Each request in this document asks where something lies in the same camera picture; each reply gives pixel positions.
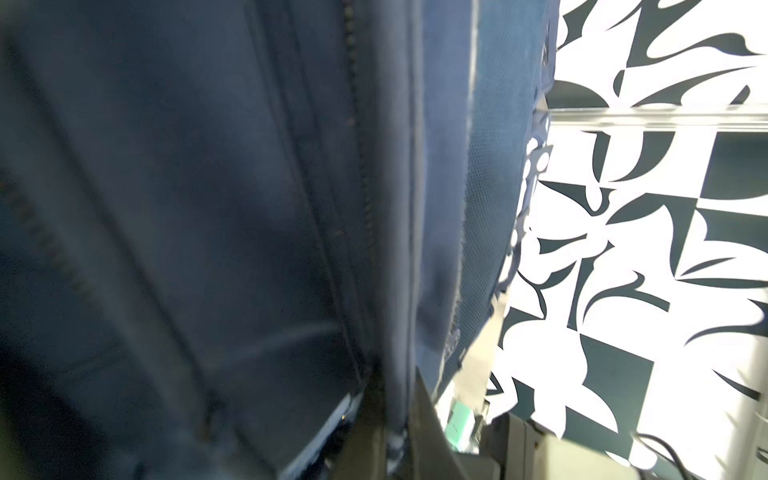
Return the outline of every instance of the zipper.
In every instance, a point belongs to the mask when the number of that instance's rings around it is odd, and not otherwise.
[[[8,181],[8,175],[5,172],[0,172],[0,196],[17,217],[22,228],[31,235],[36,250],[48,258],[52,267],[61,272],[75,294],[85,300],[90,307],[96,308],[97,302],[93,296],[93,288],[80,275],[64,249],[39,219],[32,204],[12,182]]]
[[[344,7],[344,45],[346,46],[347,60],[349,65],[349,83],[352,85],[353,110],[354,117],[350,124],[356,129],[357,151],[359,157],[360,178],[362,182],[362,201],[363,214],[365,215],[366,234],[368,237],[368,258],[371,263],[371,270],[375,278],[378,270],[378,259],[376,256],[376,240],[373,227],[373,203],[371,200],[371,185],[369,179],[369,168],[366,163],[365,142],[360,133],[360,88],[359,88],[359,50],[357,44],[355,9],[352,0],[343,0]]]

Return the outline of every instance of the backpack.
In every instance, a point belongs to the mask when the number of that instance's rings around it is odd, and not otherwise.
[[[309,478],[369,410],[377,475],[418,451],[522,232],[556,2],[2,8],[19,468]]]

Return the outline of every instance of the teal object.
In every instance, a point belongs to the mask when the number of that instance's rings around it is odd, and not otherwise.
[[[445,426],[445,437],[454,450],[463,452],[466,449],[474,426],[475,415],[472,409],[459,401],[455,401],[451,407],[448,425]]]

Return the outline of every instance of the abstract graphic pattern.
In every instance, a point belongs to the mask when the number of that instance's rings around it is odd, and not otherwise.
[[[551,108],[768,104],[768,3],[562,0],[561,14]],[[701,478],[733,478],[768,378],[768,134],[553,128],[549,143],[490,416],[678,478],[633,445],[651,433]]]

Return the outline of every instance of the wire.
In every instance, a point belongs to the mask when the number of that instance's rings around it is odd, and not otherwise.
[[[674,449],[670,446],[670,444],[666,443],[664,440],[658,438],[655,435],[648,435],[647,433],[635,432],[632,434],[632,438],[637,440],[643,447],[651,450],[660,458],[663,458],[669,463],[675,465],[677,467],[677,470],[680,472],[680,475],[683,477],[683,480],[694,480],[693,477],[691,477],[690,473],[685,469],[685,466],[683,465],[683,461],[680,460],[680,456],[678,456],[677,452],[674,451]],[[672,458],[669,458],[665,454],[654,449],[653,447],[648,445],[643,439],[652,440],[658,443],[659,445],[663,446],[667,450],[667,452],[669,452],[669,454],[672,455]]]

